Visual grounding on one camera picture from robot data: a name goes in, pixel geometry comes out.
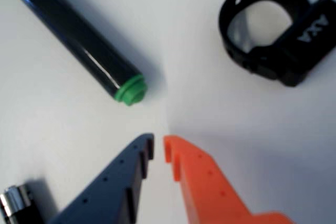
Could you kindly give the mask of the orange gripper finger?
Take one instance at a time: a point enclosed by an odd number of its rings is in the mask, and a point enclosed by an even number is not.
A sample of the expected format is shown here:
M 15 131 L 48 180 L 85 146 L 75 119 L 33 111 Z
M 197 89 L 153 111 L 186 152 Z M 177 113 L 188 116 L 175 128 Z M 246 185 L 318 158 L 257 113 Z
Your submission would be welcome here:
M 189 223 L 292 223 L 280 212 L 252 213 L 213 157 L 177 136 L 163 138 L 165 160 L 180 183 Z

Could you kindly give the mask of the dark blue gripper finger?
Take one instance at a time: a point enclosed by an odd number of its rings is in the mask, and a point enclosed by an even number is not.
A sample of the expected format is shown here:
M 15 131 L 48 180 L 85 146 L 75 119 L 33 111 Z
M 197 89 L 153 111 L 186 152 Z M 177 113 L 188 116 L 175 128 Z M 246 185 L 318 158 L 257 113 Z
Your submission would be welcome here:
M 135 138 L 51 223 L 136 223 L 154 135 Z

